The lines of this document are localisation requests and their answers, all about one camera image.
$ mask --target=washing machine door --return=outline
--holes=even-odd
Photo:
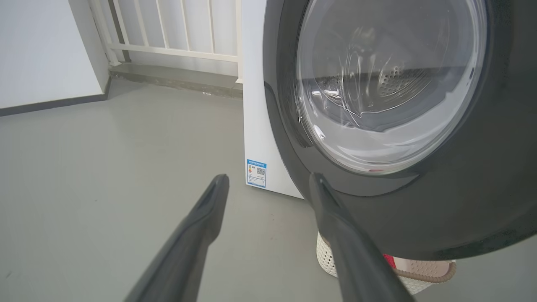
[[[533,235],[535,12],[530,0],[268,1],[267,108],[305,199],[322,173],[404,258]]]

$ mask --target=round glass door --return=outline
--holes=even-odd
[[[484,0],[312,0],[297,55],[300,122],[347,170],[408,168],[468,108],[486,38]]]

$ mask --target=laundry basket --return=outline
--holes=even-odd
[[[384,257],[411,294],[419,293],[433,284],[449,281],[456,271],[454,261],[417,261],[387,255]],[[320,233],[317,233],[317,260],[325,272],[337,277],[332,249]]]

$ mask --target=white railing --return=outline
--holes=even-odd
[[[130,44],[127,36],[127,31],[125,29],[125,23],[123,21],[123,16],[121,15],[121,10],[119,8],[118,0],[113,0],[115,11],[117,14],[119,27],[121,35],[123,36],[124,43],[115,43],[112,41],[108,26],[106,24],[105,15],[103,8],[101,6],[100,0],[92,0],[93,7],[95,9],[96,21],[98,23],[99,32],[103,36],[106,52],[108,54],[108,59],[110,64],[113,66],[119,65],[118,58],[115,54],[114,49],[122,51],[137,51],[137,52],[148,52],[156,54],[166,54],[166,55],[177,55],[177,56],[186,56],[186,57],[195,57],[199,59],[209,59],[217,61],[226,61],[226,62],[235,62],[237,63],[238,69],[238,79],[237,83],[242,83],[242,22],[241,22],[241,0],[235,0],[235,18],[236,18],[236,36],[237,36],[237,54],[236,55],[227,55],[227,54],[218,54],[215,52],[215,43],[214,43],[214,28],[213,28],[213,5],[211,0],[207,1],[207,8],[209,12],[209,28],[211,35],[211,52],[198,52],[191,49],[191,43],[188,38],[189,30],[187,23],[187,16],[185,15],[185,3],[184,0],[179,0],[181,3],[181,9],[183,13],[183,27],[186,38],[186,49],[170,48],[170,43],[168,41],[168,35],[166,33],[166,26],[163,21],[161,13],[161,5],[159,0],[155,0],[157,5],[158,18],[160,21],[160,27],[162,31],[162,38],[164,40],[164,47],[155,47],[150,46],[147,38],[146,27],[143,22],[142,12],[140,10],[140,0],[132,0],[134,2],[134,7],[136,10],[136,16],[138,19],[138,24],[140,26],[140,32],[142,35],[143,45]]]

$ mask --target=blue and white sticker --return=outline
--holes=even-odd
[[[246,174],[248,184],[264,188],[266,184],[267,164],[247,160]]]

